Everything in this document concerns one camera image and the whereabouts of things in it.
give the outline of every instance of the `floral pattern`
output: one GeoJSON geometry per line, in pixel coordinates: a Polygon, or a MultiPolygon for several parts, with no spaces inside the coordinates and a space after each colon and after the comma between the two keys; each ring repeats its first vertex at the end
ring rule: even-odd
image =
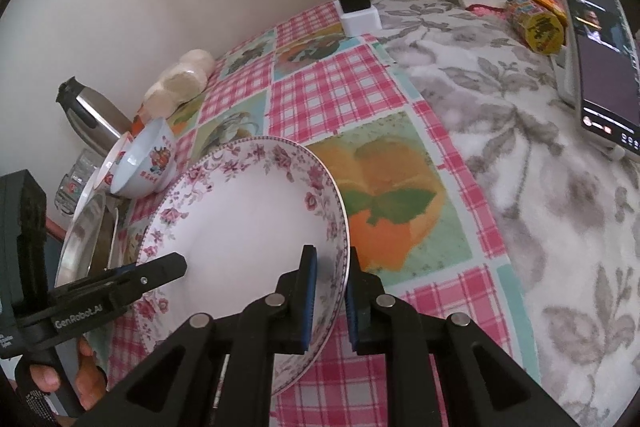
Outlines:
{"type": "Polygon", "coordinates": [[[492,208],[525,290],[542,386],[610,427],[640,385],[640,176],[577,132],[549,58],[441,0],[373,0],[388,53],[492,208]]]}
{"type": "MultiPolygon", "coordinates": [[[[300,208],[312,212],[324,223],[328,247],[319,263],[334,267],[328,282],[319,283],[316,288],[316,299],[324,306],[318,313],[319,306],[316,305],[309,351],[301,357],[276,357],[273,384],[276,393],[299,377],[315,359],[342,305],[349,260],[346,215],[337,187],[318,158],[293,142],[274,137],[236,140],[209,153],[191,166],[167,192],[146,230],[138,263],[174,251],[172,241],[176,226],[188,219],[193,205],[215,191],[219,184],[228,183],[248,169],[260,169],[265,176],[282,176],[289,183],[298,182],[307,187],[300,208]]],[[[138,328],[149,351],[170,333],[162,321],[162,315],[171,309],[170,297],[165,291],[165,287],[152,290],[136,304],[138,328]]]]}

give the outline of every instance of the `table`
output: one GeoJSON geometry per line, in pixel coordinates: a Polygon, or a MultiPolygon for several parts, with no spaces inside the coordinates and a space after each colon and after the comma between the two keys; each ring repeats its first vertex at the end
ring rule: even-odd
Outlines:
{"type": "MultiPolygon", "coordinates": [[[[180,170],[239,137],[308,146],[345,197],[361,264],[386,291],[422,313],[467,313],[539,380],[520,286],[482,191],[403,69],[375,37],[346,38],[332,3],[229,51],[205,92],[168,122],[180,170]],[[369,204],[354,204],[354,193],[369,204]]],[[[131,205],[119,234],[131,260],[162,198],[131,205]]],[[[114,324],[110,386],[145,356],[135,312],[114,324]]],[[[282,427],[386,425],[384,358],[351,352],[342,314],[316,363],[273,400],[271,416],[282,427]]]]}

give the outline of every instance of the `stainless steel kettle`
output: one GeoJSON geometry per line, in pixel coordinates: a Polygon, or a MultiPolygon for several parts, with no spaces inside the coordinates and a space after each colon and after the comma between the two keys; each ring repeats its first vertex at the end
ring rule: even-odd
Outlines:
{"type": "Polygon", "coordinates": [[[72,76],[60,84],[56,97],[74,131],[95,152],[107,156],[131,122],[107,98],[72,76]]]}

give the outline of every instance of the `plate rim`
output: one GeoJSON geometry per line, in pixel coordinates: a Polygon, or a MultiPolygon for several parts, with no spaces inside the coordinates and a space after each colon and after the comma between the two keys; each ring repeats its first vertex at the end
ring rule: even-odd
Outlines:
{"type": "MultiPolygon", "coordinates": [[[[176,187],[179,183],[181,183],[183,181],[183,178],[186,175],[188,175],[188,172],[190,171],[190,169],[201,165],[201,163],[205,162],[206,160],[209,160],[210,156],[213,156],[215,153],[219,152],[220,150],[228,148],[230,144],[242,143],[242,142],[252,142],[252,141],[278,141],[278,142],[286,143],[287,145],[293,146],[296,149],[301,150],[303,153],[305,153],[308,156],[311,156],[311,158],[313,158],[315,161],[317,161],[322,166],[322,168],[327,173],[327,175],[329,176],[329,179],[332,182],[332,187],[331,188],[333,189],[333,192],[334,192],[335,196],[337,197],[338,203],[340,204],[340,210],[342,211],[342,217],[344,219],[344,235],[345,235],[345,237],[343,238],[343,241],[344,241],[344,245],[345,245],[345,249],[346,249],[346,255],[344,256],[345,259],[342,262],[342,269],[343,269],[344,273],[343,273],[343,275],[341,277],[342,280],[341,280],[340,285],[338,286],[338,289],[337,289],[338,290],[338,299],[335,302],[334,309],[331,312],[330,321],[329,321],[330,322],[329,323],[329,327],[327,329],[327,332],[326,332],[324,338],[318,343],[318,346],[316,347],[316,350],[311,354],[311,357],[309,358],[309,361],[308,361],[306,367],[300,372],[300,374],[298,374],[297,376],[295,376],[293,378],[290,378],[284,384],[279,386],[277,389],[273,389],[271,391],[271,396],[273,397],[273,396],[277,396],[278,394],[286,391],[289,387],[294,385],[300,378],[302,378],[302,376],[309,370],[309,368],[318,359],[318,357],[320,356],[320,353],[322,353],[322,350],[324,349],[324,346],[326,346],[326,343],[329,341],[329,338],[331,337],[331,334],[334,332],[334,328],[335,328],[335,325],[336,325],[336,322],[337,322],[337,319],[338,319],[338,314],[340,313],[340,309],[342,307],[342,301],[344,300],[344,293],[346,291],[347,283],[348,283],[348,280],[349,280],[349,271],[350,271],[350,263],[351,263],[351,235],[349,233],[349,219],[348,219],[348,216],[347,216],[347,211],[346,211],[346,209],[344,207],[344,201],[342,200],[342,195],[340,193],[340,190],[338,189],[338,185],[335,182],[335,179],[334,179],[333,175],[331,174],[329,169],[326,167],[326,165],[322,162],[322,160],[318,156],[316,156],[316,154],[314,154],[310,149],[308,149],[304,145],[302,145],[300,143],[297,143],[297,142],[294,142],[293,140],[289,140],[287,138],[281,138],[279,136],[269,136],[269,135],[265,135],[265,136],[249,136],[249,137],[246,137],[246,138],[233,140],[231,142],[225,143],[224,145],[218,147],[215,150],[212,150],[206,156],[203,156],[202,158],[200,158],[196,163],[193,163],[192,165],[186,167],[185,170],[183,172],[181,172],[180,175],[171,183],[171,185],[169,185],[165,189],[164,197],[162,198],[162,200],[158,204],[158,207],[156,208],[154,213],[150,216],[148,225],[146,226],[146,229],[145,229],[145,233],[143,234],[142,240],[140,240],[140,244],[138,245],[138,254],[136,256],[136,265],[139,266],[140,253],[142,252],[142,245],[146,241],[147,234],[150,232],[151,223],[158,216],[158,212],[160,211],[162,206],[166,203],[166,200],[169,198],[171,192],[174,190],[174,187],[176,187]]],[[[133,310],[134,318],[135,318],[135,321],[136,321],[136,328],[138,329],[138,334],[140,334],[140,331],[142,331],[141,328],[140,328],[140,314],[138,313],[138,309],[135,306],[135,303],[132,305],[132,310],[133,310]]],[[[149,355],[151,353],[151,351],[146,349],[146,344],[145,344],[144,341],[142,341],[142,347],[143,347],[146,355],[149,355]]]]}

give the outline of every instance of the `metal screw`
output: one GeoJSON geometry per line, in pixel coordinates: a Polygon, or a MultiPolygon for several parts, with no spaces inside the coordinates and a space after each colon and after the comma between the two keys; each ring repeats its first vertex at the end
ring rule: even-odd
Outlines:
{"type": "Polygon", "coordinates": [[[383,293],[376,297],[376,304],[383,308],[391,308],[391,306],[396,304],[396,298],[388,293],[383,293]]]}
{"type": "Polygon", "coordinates": [[[453,322],[456,326],[468,326],[471,324],[471,317],[466,313],[458,312],[451,314],[451,322],[453,322]]]}
{"type": "Polygon", "coordinates": [[[285,300],[286,299],[284,298],[284,295],[280,293],[272,293],[270,295],[267,295],[264,298],[264,301],[267,303],[267,306],[272,306],[274,308],[277,308],[278,306],[282,306],[285,300]]]}
{"type": "Polygon", "coordinates": [[[192,328],[204,328],[209,324],[209,315],[206,313],[196,313],[189,319],[189,324],[192,328]]]}

